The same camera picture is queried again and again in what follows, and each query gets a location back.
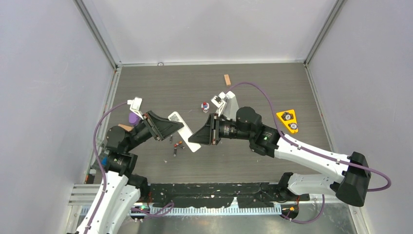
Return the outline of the black orange battery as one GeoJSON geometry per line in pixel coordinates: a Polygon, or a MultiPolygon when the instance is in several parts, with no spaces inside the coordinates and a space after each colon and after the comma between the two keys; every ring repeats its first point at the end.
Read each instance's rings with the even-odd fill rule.
{"type": "Polygon", "coordinates": [[[177,142],[177,143],[174,145],[174,147],[175,147],[175,148],[176,148],[176,147],[179,147],[179,148],[182,148],[182,149],[185,148],[185,146],[183,145],[183,142],[182,142],[182,141],[177,142]]]}

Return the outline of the white long remote control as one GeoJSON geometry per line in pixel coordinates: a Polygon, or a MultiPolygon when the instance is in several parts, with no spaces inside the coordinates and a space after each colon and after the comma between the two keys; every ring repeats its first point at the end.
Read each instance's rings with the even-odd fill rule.
{"type": "Polygon", "coordinates": [[[168,119],[170,121],[175,121],[175,122],[180,122],[184,126],[178,130],[179,135],[185,142],[185,144],[188,146],[188,148],[194,153],[198,151],[201,148],[201,145],[199,143],[191,143],[189,142],[189,137],[192,136],[193,132],[191,129],[188,127],[184,119],[181,117],[181,115],[178,112],[172,112],[169,116],[168,119]]]}

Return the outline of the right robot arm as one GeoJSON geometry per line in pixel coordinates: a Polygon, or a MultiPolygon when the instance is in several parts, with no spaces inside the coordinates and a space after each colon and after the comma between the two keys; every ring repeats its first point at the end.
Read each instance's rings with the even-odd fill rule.
{"type": "Polygon", "coordinates": [[[210,114],[204,127],[188,140],[216,145],[222,138],[248,140],[249,148],[259,155],[289,160],[318,172],[284,173],[278,186],[278,194],[284,200],[302,194],[334,195],[348,205],[364,206],[371,172],[366,170],[368,163],[361,153],[341,155],[304,144],[264,125],[261,115],[251,107],[240,108],[234,120],[210,114]]]}

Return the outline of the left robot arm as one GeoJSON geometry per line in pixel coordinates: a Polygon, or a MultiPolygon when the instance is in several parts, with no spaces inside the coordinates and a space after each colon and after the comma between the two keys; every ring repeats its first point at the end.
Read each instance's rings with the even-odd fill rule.
{"type": "Polygon", "coordinates": [[[149,197],[146,177],[134,175],[138,156],[130,151],[150,138],[161,141],[184,127],[178,119],[159,117],[152,111],[130,131],[113,126],[106,134],[107,162],[91,208],[77,227],[77,234],[115,234],[135,202],[149,197]]]}

